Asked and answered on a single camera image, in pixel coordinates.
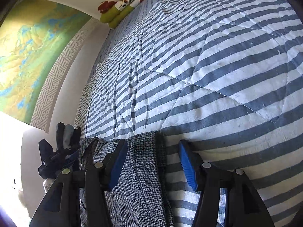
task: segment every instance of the screw head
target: screw head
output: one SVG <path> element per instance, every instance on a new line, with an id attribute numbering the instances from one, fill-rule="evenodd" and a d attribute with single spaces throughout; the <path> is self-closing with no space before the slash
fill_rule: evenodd
<path id="1" fill-rule="evenodd" d="M 203 166 L 204 168 L 210 168 L 212 165 L 211 165 L 210 163 L 208 163 L 208 162 L 204 162 L 204 163 L 202 164 L 202 166 Z"/>
<path id="2" fill-rule="evenodd" d="M 96 162 L 94 165 L 96 168 L 101 168 L 103 166 L 102 162 Z"/>
<path id="3" fill-rule="evenodd" d="M 244 171 L 243 171 L 242 169 L 238 168 L 238 169 L 236 169 L 236 173 L 237 173 L 238 175 L 243 175 L 243 174 L 244 174 Z"/>
<path id="4" fill-rule="evenodd" d="M 65 168 L 65 169 L 62 170 L 62 174 L 64 174 L 64 175 L 67 175 L 67 174 L 69 174 L 70 172 L 71 172 L 71 170 L 68 169 L 68 168 Z"/>

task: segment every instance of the striped bedsheet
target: striped bedsheet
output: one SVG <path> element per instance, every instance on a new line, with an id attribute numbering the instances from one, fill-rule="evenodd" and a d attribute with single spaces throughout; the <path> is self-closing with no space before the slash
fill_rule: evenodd
<path id="1" fill-rule="evenodd" d="M 205 161 L 243 168 L 282 227 L 303 201 L 302 53 L 286 0 L 145 0 L 101 48 L 75 125 L 105 140 L 166 134 L 175 226 L 199 200 L 177 154 L 188 139 Z"/>

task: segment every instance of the bed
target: bed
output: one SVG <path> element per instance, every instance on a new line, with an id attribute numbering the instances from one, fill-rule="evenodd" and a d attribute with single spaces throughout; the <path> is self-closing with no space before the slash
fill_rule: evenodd
<path id="1" fill-rule="evenodd" d="M 75 125 L 83 138 L 166 135 L 175 226 L 199 200 L 177 153 L 188 139 L 204 161 L 243 168 L 282 227 L 303 201 L 302 53 L 286 0 L 145 0 L 110 31 Z"/>

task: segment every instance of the green rolled textile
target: green rolled textile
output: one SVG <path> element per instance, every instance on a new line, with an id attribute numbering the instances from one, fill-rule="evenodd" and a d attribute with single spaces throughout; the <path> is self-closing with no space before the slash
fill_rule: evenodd
<path id="1" fill-rule="evenodd" d="M 136 6 L 138 6 L 143 0 L 134 0 L 131 4 L 129 4 L 125 9 L 123 9 L 115 18 L 109 22 L 109 27 L 112 29 L 115 29 L 120 22 L 128 16 L 131 11 L 135 9 Z"/>
<path id="2" fill-rule="evenodd" d="M 101 14 L 100 21 L 102 23 L 111 22 L 117 15 L 121 13 L 133 0 L 120 0 L 112 6 L 106 13 Z"/>

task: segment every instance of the geometric patterned border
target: geometric patterned border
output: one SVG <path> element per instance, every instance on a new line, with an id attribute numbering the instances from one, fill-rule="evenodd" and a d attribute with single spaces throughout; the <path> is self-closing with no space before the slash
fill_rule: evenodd
<path id="1" fill-rule="evenodd" d="M 48 132 L 55 103 L 69 68 L 75 57 L 82 48 L 85 38 L 100 23 L 99 20 L 91 18 L 66 45 L 51 71 L 49 72 L 41 92 L 39 94 L 34 113 L 31 118 L 31 126 Z"/>

